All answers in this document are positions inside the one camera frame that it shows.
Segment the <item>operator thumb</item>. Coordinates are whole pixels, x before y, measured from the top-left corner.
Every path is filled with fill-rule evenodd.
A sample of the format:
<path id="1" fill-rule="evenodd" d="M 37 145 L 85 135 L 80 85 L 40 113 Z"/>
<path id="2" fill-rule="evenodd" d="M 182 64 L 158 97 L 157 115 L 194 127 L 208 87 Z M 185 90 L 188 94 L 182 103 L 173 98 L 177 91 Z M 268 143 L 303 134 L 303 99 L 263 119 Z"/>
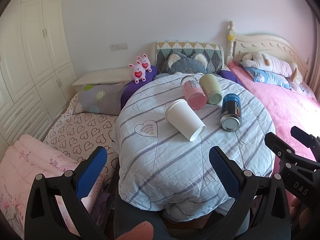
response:
<path id="1" fill-rule="evenodd" d="M 152 240 L 153 226 L 148 221 L 144 221 L 135 226 L 131 231 L 119 236 L 117 240 Z"/>

